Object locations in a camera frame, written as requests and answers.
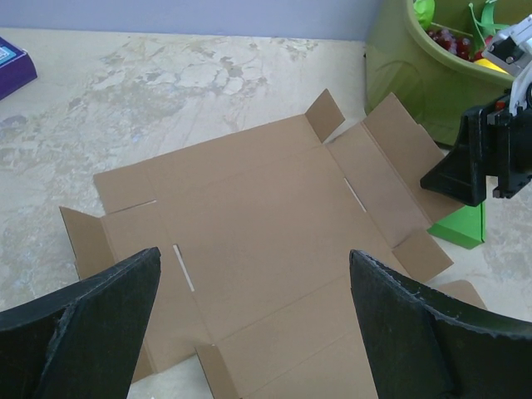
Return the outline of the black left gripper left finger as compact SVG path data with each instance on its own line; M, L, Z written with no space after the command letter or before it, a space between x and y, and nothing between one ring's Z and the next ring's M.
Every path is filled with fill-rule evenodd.
M160 281L144 249L1 313L3 398L125 398Z

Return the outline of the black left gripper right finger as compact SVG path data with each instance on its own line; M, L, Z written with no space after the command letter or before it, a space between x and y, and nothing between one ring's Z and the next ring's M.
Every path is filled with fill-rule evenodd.
M529 398L531 324L349 255L357 321L380 398Z

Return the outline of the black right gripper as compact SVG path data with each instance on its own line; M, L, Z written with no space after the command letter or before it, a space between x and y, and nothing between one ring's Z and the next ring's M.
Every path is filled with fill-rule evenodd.
M495 177L495 188L486 188ZM531 182L531 110L510 113L503 94L483 110L474 106L461 116L450 152L420 180L422 189L464 205L477 206L491 196L511 199Z

